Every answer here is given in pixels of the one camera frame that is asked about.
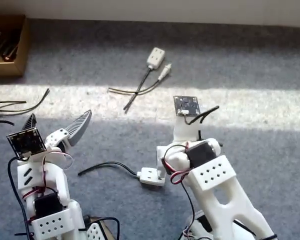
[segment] hole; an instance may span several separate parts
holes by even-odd
[[[213,189],[213,193],[220,204],[226,205],[229,203],[229,198],[227,192],[222,189],[222,187],[217,186]]]

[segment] white wall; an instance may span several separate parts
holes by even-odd
[[[29,18],[300,27],[300,0],[0,0]]]

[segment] cardboard box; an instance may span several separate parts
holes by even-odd
[[[24,74],[30,49],[30,29],[24,15],[0,15],[0,32],[21,30],[16,58],[5,62],[0,56],[0,77],[20,77]]]

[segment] black cable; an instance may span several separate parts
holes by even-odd
[[[256,234],[251,231],[248,227],[246,227],[245,225],[243,225],[241,222],[239,222],[238,220],[234,220],[233,221],[235,224],[237,224],[239,227],[243,228],[244,230],[246,230],[247,232],[251,233],[253,236],[256,236]]]
[[[130,98],[129,102],[124,106],[123,110],[124,110],[124,113],[126,114],[128,111],[129,111],[129,108],[131,107],[132,103],[134,102],[134,100],[136,99],[136,97],[138,96],[138,92],[140,91],[140,89],[142,88],[143,84],[145,83],[147,77],[149,76],[150,72],[152,71],[153,69],[148,67],[145,75],[143,76],[143,79],[142,81],[140,82],[138,88],[136,89],[136,93],[133,94],[133,96]]]
[[[26,210],[25,210],[25,207],[24,207],[24,205],[23,205],[23,203],[22,203],[22,201],[21,201],[21,199],[18,195],[16,186],[15,186],[15,183],[14,183],[14,179],[13,179],[12,174],[11,174],[11,164],[14,160],[20,160],[20,159],[18,157],[13,157],[9,160],[8,165],[7,165],[8,176],[9,176],[10,184],[11,184],[13,193],[15,195],[15,198],[17,199],[17,201],[20,205],[21,211],[22,211],[23,222],[24,222],[24,226],[25,226],[25,234],[26,234],[27,240],[31,240],[32,237],[31,237],[31,233],[30,233],[30,230],[29,230]]]
[[[10,104],[10,103],[13,103],[13,104],[26,104],[27,102],[26,101],[0,101],[0,104]]]
[[[12,126],[15,125],[12,121],[7,121],[7,120],[0,120],[0,124],[10,124]]]
[[[189,199],[189,202],[190,202],[190,205],[191,205],[191,211],[192,211],[192,220],[191,220],[191,223],[190,223],[189,226],[186,228],[186,234],[188,235],[188,232],[189,232],[189,230],[190,230],[192,224],[193,224],[194,221],[195,221],[195,215],[196,215],[196,212],[195,212],[194,204],[192,203],[191,197],[190,197],[190,195],[189,195],[187,189],[185,188],[185,185],[184,185],[183,181],[181,181],[181,186],[182,186],[183,190],[185,191],[186,196],[187,196],[188,199]]]
[[[50,89],[47,88],[47,90],[45,91],[43,97],[41,98],[41,100],[34,106],[32,107],[29,107],[29,108],[26,108],[26,109],[22,109],[22,110],[0,110],[0,112],[8,112],[8,113],[19,113],[19,112],[22,112],[21,114],[24,114],[24,113],[27,113],[29,111],[32,111],[34,109],[36,109],[37,107],[39,107],[39,105],[45,100],[45,98],[48,96],[50,92]]]
[[[92,224],[95,224],[97,222],[104,221],[104,220],[113,220],[116,222],[116,240],[119,240],[119,238],[120,238],[120,221],[116,217],[112,217],[112,216],[102,217],[102,218],[99,218],[99,219],[89,223],[89,225],[91,226]]]
[[[120,92],[120,93],[126,93],[126,94],[139,94],[140,95],[140,93],[148,91],[149,89],[153,88],[159,82],[160,82],[160,80],[157,80],[151,86],[149,86],[143,90],[140,90],[140,91],[126,91],[126,90],[120,90],[120,89],[116,89],[116,88],[112,88],[112,87],[109,87],[108,90],[109,90],[109,92],[114,93],[114,94],[119,94],[118,92]]]
[[[201,240],[201,239],[212,240],[212,239],[211,239],[210,237],[208,237],[208,236],[202,236],[202,237],[197,238],[196,240]]]
[[[94,166],[91,166],[85,170],[82,170],[78,173],[78,176],[82,176],[83,174],[86,174],[94,169],[97,169],[97,168],[100,168],[102,166],[105,166],[105,165],[119,165],[121,167],[123,167],[124,169],[126,169],[129,173],[131,173],[132,175],[134,176],[137,176],[137,173],[133,170],[131,170],[129,167],[127,167],[126,165],[124,165],[123,163],[121,162],[118,162],[118,161],[106,161],[106,162],[102,162],[102,163],[99,163],[97,165],[94,165]]]
[[[205,111],[205,112],[199,114],[199,115],[196,116],[194,119],[192,119],[190,122],[187,121],[187,115],[184,115],[184,122],[185,122],[185,124],[187,124],[187,125],[191,125],[191,124],[193,124],[194,122],[196,122],[199,118],[202,117],[201,120],[200,120],[200,123],[202,124],[202,122],[204,121],[204,119],[205,119],[210,113],[214,112],[214,111],[217,110],[218,108],[219,108],[219,106],[215,106],[215,107],[213,107],[213,108],[211,108],[211,109],[209,109],[209,110],[207,110],[207,111]]]

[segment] gripper jaw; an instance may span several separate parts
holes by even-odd
[[[91,116],[92,111],[88,110],[65,128],[65,130],[69,133],[70,137],[68,138],[68,141],[72,147],[76,145],[77,142],[79,142],[79,140],[85,133],[89,125]]]

